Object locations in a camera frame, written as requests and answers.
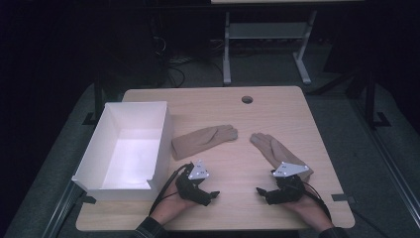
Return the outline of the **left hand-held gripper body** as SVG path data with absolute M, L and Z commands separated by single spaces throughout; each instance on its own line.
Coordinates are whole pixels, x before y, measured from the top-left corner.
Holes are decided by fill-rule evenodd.
M 201 160 L 196 164 L 187 164 L 175 182 L 179 196 L 207 206 L 211 202 L 212 194 L 202 190 L 199 185 L 208 177 L 209 173 Z

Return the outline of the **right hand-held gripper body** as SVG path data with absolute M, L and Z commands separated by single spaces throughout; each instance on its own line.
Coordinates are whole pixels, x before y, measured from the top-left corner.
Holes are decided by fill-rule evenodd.
M 280 204 L 299 200 L 305 191 L 299 175 L 308 171 L 307 166 L 282 162 L 275 171 L 271 172 L 276 180 L 277 190 L 267 191 L 264 194 L 266 202 Z

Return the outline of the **beige glove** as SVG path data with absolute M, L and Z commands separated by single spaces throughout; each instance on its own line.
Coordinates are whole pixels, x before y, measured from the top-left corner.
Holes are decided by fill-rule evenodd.
M 174 138 L 171 141 L 172 156 L 179 161 L 237 138 L 238 130 L 232 125 L 203 128 Z
M 274 137 L 269 134 L 255 133 L 250 141 L 273 166 L 273 175 L 277 179 L 299 176 L 302 181 L 310 181 L 313 170 Z

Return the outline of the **white box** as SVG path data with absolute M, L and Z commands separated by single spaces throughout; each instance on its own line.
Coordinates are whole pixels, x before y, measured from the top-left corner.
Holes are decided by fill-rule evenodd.
M 167 180 L 172 134 L 164 101 L 108 103 L 72 180 L 97 200 L 153 200 Z

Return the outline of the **person's left hand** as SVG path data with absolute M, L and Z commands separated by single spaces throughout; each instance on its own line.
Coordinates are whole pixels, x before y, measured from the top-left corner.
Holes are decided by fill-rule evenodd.
M 150 218 L 154 219 L 160 225 L 165 225 L 193 206 L 196 206 L 195 202 L 182 199 L 179 196 L 177 187 L 173 181 L 163 194 L 163 200 L 151 213 Z

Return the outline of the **person's right hand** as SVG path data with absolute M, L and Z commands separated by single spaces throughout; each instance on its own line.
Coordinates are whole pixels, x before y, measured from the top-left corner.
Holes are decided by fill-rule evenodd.
M 286 202 L 283 206 L 295 212 L 307 225 L 319 233 L 334 227 L 323 209 L 308 195 L 303 195 L 298 201 Z

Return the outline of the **aluminium floor rail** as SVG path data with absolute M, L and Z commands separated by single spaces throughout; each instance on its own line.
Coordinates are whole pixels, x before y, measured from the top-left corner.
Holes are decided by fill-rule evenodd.
M 67 215 L 71 212 L 77 200 L 83 195 L 83 190 L 70 181 L 58 200 L 42 238 L 56 238 Z
M 363 124 L 364 130 L 372 140 L 376 150 L 380 154 L 385 167 L 390 174 L 392 183 L 405 204 L 416 226 L 420 230 L 420 199 L 415 195 L 409 183 L 406 181 L 402 171 L 397 166 L 394 157 L 385 146 L 382 138 L 377 132 L 377 126 L 370 124 L 365 116 L 364 110 L 358 101 L 351 101 L 358 119 Z

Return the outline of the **grey metal desk frame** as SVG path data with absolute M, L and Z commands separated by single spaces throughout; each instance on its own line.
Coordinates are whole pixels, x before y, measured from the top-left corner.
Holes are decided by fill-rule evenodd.
M 317 11 L 312 11 L 306 22 L 291 23 L 236 23 L 230 13 L 225 14 L 225 34 L 223 53 L 223 84 L 232 83 L 230 64 L 231 40 L 300 40 L 301 46 L 293 53 L 293 60 L 304 84 L 312 80 L 304 64 L 303 57 L 312 33 Z

